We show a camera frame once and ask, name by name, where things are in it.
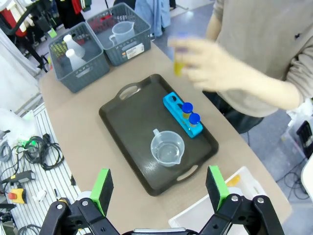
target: dark brown tray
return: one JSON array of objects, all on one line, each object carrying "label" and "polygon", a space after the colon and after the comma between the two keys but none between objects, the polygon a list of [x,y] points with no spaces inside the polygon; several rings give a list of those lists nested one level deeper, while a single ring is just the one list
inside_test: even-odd
[{"label": "dark brown tray", "polygon": [[[138,83],[122,88],[103,105],[99,115],[136,176],[151,196],[189,179],[202,164],[217,153],[219,145],[210,132],[190,138],[163,104],[163,97],[173,88],[159,75],[153,74]],[[173,167],[159,165],[150,151],[153,130],[174,131],[184,140],[181,163]],[[178,177],[193,166],[197,169],[182,180]]]}]

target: white ribbed surface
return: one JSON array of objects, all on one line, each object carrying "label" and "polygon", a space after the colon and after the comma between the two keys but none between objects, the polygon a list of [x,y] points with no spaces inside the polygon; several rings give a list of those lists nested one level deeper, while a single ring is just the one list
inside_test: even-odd
[{"label": "white ribbed surface", "polygon": [[[57,142],[44,103],[34,110],[34,116],[41,136],[48,133],[51,137],[51,142]],[[51,150],[47,157],[47,164],[54,164],[56,159],[57,151]],[[2,163],[0,173],[11,166],[11,161]],[[23,160],[20,161],[20,169],[22,169],[22,166]],[[36,175],[36,179],[22,184],[22,187],[26,189],[27,204],[17,204],[17,207],[11,211],[18,229],[28,224],[42,225],[50,204],[56,201],[54,189],[57,189],[58,198],[66,197],[71,203],[75,201],[77,194],[80,193],[78,186],[72,186],[70,183],[71,171],[66,161],[63,161],[60,166],[50,171],[44,171],[40,165],[29,164],[25,161],[24,170],[32,170]],[[13,169],[6,171],[1,180],[10,177],[13,173]],[[11,188],[16,188],[16,184],[13,187],[8,184],[5,189],[6,192],[9,192]],[[41,202],[35,202],[32,196],[42,189],[47,192],[45,198]],[[0,235],[3,234],[4,230],[0,226]],[[85,234],[85,231],[80,231],[78,234]],[[34,235],[34,233],[31,230],[27,230],[27,235]]]}]

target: white curtain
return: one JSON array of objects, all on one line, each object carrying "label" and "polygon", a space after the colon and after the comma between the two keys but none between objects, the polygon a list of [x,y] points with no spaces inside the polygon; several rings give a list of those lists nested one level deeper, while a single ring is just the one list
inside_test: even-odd
[{"label": "white curtain", "polygon": [[39,72],[0,29],[0,108],[15,112],[39,93]]}]

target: human hand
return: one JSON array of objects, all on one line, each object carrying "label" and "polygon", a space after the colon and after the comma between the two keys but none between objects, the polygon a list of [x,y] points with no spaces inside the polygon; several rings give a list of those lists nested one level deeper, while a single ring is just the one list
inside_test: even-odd
[{"label": "human hand", "polygon": [[[172,38],[169,39],[168,46],[176,49],[175,61],[186,65],[182,74],[185,74],[195,87],[206,91],[243,89],[245,80],[253,70],[209,40]],[[186,49],[186,52],[177,52],[179,48]]]}]

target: tray handle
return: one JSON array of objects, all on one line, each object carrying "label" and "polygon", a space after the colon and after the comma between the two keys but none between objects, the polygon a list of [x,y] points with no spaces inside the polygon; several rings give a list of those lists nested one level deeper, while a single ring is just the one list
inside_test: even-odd
[{"label": "tray handle", "polygon": [[131,97],[132,95],[139,92],[140,90],[141,90],[140,82],[130,83],[126,85],[125,87],[123,87],[122,89],[120,89],[119,92],[116,94],[115,98],[124,100],[124,99]]},{"label": "tray handle", "polygon": [[177,177],[176,179],[177,183],[182,183],[193,177],[200,170],[200,167],[201,165],[193,165],[186,173]]}]

